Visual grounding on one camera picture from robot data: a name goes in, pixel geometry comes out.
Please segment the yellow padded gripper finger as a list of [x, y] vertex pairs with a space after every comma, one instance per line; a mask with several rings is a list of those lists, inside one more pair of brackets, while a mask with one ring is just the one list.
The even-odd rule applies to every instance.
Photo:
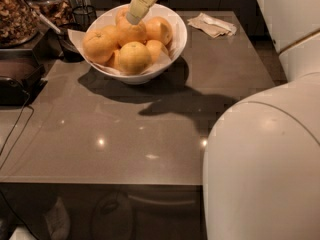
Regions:
[[131, 0], [126, 19], [132, 25], [137, 25], [158, 0]]

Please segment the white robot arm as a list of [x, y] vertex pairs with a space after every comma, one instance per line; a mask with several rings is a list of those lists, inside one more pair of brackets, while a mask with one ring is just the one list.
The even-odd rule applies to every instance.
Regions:
[[230, 107], [203, 161], [208, 240], [320, 240], [320, 0], [257, 0], [287, 78]]

